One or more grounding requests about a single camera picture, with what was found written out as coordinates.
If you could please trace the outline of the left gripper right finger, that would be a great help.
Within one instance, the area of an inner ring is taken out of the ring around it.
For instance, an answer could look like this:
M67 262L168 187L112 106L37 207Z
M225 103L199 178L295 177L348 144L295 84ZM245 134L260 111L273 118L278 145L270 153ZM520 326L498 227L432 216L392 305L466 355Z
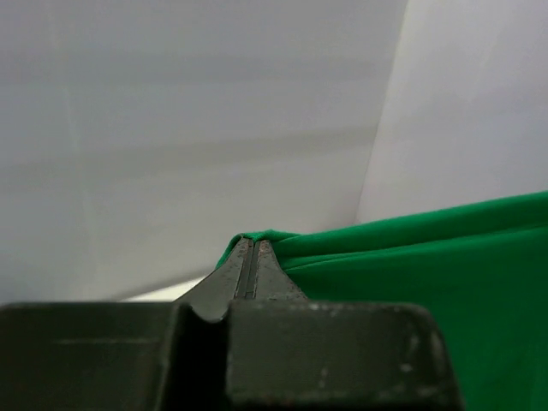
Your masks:
M278 263L271 243L259 241L255 269L254 298L269 301L303 301L304 293Z

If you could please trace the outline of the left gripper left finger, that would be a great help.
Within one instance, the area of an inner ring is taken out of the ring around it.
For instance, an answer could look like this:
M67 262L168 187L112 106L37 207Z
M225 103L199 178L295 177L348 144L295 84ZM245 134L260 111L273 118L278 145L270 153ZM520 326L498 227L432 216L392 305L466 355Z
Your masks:
M230 302L238 296L241 278L247 285L252 257L253 241L241 237L229 257L175 303L190 307L204 321L220 321L227 313Z

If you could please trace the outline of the green t shirt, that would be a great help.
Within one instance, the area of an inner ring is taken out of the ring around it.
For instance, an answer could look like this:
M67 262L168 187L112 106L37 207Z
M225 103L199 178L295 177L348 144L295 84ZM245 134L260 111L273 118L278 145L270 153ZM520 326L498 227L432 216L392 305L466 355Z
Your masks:
M310 298L427 308L468 409L546 409L546 193L248 238L269 241L281 268Z

